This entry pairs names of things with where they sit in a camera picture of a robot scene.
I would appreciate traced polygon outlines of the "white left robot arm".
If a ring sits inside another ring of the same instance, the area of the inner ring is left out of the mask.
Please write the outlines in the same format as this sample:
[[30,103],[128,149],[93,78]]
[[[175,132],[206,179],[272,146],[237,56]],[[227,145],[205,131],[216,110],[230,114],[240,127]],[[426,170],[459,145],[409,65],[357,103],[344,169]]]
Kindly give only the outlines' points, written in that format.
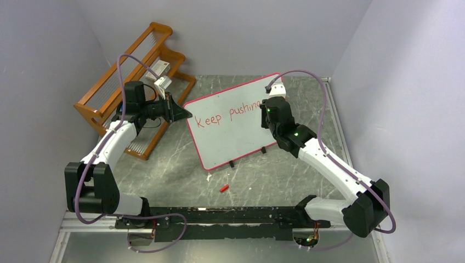
[[170,93],[147,100],[145,83],[127,82],[123,101],[96,147],[79,162],[70,162],[64,171],[68,210],[76,214],[129,215],[136,227],[150,224],[152,212],[147,199],[122,194],[112,170],[129,144],[139,135],[148,119],[163,118],[167,123],[192,117]]

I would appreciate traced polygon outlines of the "red marker cap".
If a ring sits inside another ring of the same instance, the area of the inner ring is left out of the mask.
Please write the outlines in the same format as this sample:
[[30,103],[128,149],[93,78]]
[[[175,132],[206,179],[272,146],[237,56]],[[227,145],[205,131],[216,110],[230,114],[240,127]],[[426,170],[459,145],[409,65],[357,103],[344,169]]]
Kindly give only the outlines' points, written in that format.
[[220,193],[223,193],[223,192],[225,192],[225,191],[228,190],[228,189],[229,189],[229,185],[226,184],[225,186],[223,186],[223,187],[219,190],[219,192],[220,192]]

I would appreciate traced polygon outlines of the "pink-framed whiteboard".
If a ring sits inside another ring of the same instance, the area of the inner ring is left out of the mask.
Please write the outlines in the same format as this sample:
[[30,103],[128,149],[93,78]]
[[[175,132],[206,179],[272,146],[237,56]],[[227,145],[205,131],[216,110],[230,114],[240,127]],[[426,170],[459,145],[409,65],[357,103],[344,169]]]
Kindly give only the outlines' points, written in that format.
[[204,170],[276,143],[271,132],[261,127],[259,108],[268,98],[265,86],[276,76],[273,73],[184,104],[192,113],[186,122]]

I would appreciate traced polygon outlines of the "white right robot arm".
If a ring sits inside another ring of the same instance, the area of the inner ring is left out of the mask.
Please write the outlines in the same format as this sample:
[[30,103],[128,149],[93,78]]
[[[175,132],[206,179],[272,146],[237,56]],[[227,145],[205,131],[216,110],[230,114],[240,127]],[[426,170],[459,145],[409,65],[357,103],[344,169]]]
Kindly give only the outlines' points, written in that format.
[[331,152],[310,128],[295,122],[283,97],[263,100],[262,127],[269,129],[280,149],[309,164],[343,195],[343,200],[313,197],[296,212],[297,222],[308,227],[317,220],[345,226],[365,238],[389,216],[390,189],[382,179],[373,181]]

